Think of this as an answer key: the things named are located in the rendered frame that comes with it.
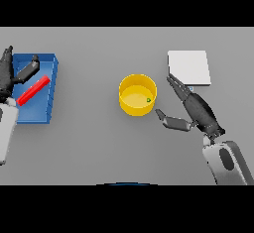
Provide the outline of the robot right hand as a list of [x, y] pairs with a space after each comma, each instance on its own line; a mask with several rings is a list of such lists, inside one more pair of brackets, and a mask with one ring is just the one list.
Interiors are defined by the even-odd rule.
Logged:
[[197, 127], [210, 141], [225, 134], [212, 109], [198, 94], [191, 92], [171, 73], [167, 76], [167, 81], [187, 110], [191, 121], [167, 116], [161, 109], [156, 109], [159, 119], [166, 128], [189, 132], [193, 127]]

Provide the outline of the red beaker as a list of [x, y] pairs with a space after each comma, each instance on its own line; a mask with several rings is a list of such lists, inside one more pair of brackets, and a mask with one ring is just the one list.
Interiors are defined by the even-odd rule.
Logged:
[[42, 90], [46, 85], [50, 83], [50, 79], [44, 75], [37, 80], [32, 86], [30, 86], [25, 92], [23, 92], [17, 99], [19, 106], [26, 104], [36, 93]]

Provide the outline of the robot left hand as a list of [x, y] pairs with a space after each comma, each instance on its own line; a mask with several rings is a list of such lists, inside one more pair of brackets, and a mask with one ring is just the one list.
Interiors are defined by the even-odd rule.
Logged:
[[5, 103], [12, 96], [15, 84], [24, 84], [40, 70], [39, 57], [33, 55], [31, 62], [14, 75], [12, 51], [10, 46], [0, 58], [0, 103]]

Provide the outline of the pale square scale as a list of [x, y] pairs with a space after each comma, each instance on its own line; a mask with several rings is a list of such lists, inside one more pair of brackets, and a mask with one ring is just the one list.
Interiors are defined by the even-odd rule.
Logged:
[[168, 67], [186, 86], [211, 85], [206, 51], [168, 51]]

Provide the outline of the yellow bowl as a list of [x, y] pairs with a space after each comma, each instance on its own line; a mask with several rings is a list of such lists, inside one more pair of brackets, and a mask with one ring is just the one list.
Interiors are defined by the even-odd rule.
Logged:
[[157, 85], [146, 74], [130, 74], [119, 84], [119, 106], [130, 116], [141, 117], [149, 114], [157, 98]]

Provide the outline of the blue tray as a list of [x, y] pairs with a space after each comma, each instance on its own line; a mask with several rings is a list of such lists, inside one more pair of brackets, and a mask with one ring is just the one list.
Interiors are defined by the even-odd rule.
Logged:
[[18, 105], [18, 124], [49, 124], [52, 118], [59, 61], [55, 54], [38, 54], [40, 70], [24, 84], [15, 84], [13, 97], [18, 99], [27, 89], [46, 75], [50, 82], [24, 105]]

